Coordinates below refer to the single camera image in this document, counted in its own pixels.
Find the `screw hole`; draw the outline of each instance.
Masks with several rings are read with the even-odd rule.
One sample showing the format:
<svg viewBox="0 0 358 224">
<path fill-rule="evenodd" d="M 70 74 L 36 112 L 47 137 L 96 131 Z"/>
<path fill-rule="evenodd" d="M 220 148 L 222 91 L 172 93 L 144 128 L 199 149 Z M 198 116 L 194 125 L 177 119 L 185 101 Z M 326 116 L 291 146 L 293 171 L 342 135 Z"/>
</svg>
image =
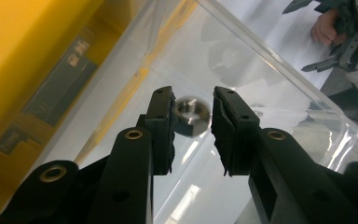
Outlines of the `screw hole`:
<svg viewBox="0 0 358 224">
<path fill-rule="evenodd" d="M 127 190 L 116 190 L 112 194 L 112 200 L 116 203 L 122 203 L 130 198 L 130 193 Z"/>
<path fill-rule="evenodd" d="M 57 181 L 66 175 L 66 171 L 66 168 L 59 164 L 50 166 L 40 175 L 40 181 L 45 183 Z"/>
<path fill-rule="evenodd" d="M 279 132 L 276 132 L 276 131 L 267 132 L 267 135 L 270 138 L 275 139 L 275 140 L 279 140 L 279 141 L 282 141 L 283 139 L 286 138 L 286 136 L 283 133 L 279 133 Z"/>
<path fill-rule="evenodd" d="M 132 130 L 126 133 L 126 138 L 133 140 L 142 137 L 142 135 L 144 135 L 142 132 L 137 130 Z"/>
</svg>

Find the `yellow plastic case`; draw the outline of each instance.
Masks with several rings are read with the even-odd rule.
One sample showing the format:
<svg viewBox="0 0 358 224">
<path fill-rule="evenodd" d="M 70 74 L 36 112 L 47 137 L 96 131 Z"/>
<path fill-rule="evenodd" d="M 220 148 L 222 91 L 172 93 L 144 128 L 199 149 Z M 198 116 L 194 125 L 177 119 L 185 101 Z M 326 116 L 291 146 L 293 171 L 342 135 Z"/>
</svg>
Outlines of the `yellow plastic case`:
<svg viewBox="0 0 358 224">
<path fill-rule="evenodd" d="M 0 1 L 0 212 L 141 2 Z"/>
</svg>

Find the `metal nut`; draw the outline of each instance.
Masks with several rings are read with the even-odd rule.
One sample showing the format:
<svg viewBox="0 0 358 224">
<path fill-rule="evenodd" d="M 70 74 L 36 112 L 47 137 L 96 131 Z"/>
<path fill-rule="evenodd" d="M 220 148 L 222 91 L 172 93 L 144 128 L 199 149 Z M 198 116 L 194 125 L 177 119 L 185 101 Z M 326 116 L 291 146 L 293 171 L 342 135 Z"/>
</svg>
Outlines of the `metal nut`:
<svg viewBox="0 0 358 224">
<path fill-rule="evenodd" d="M 211 113 L 208 106 L 195 97 L 176 100 L 174 113 L 179 118 L 179 122 L 174 127 L 176 133 L 194 137 L 209 128 Z"/>
</svg>

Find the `transparent plastic box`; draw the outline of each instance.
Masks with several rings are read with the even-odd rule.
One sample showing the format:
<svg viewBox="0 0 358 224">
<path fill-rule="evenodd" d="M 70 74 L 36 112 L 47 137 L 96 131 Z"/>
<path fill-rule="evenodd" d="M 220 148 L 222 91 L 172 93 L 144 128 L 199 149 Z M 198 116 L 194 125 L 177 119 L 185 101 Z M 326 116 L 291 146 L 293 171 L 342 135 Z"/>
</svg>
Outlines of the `transparent plastic box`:
<svg viewBox="0 0 358 224">
<path fill-rule="evenodd" d="M 39 164 L 108 155 L 116 135 L 145 113 L 152 92 L 209 103 L 213 88 L 235 90 L 261 127 L 293 135 L 315 162 L 337 170 L 358 128 L 215 0 L 149 1 L 105 60 Z M 172 173 L 155 176 L 155 223 L 234 223 L 251 199 L 247 176 L 223 176 L 210 130 L 177 134 Z M 85 153 L 82 148 L 92 149 Z"/>
</svg>

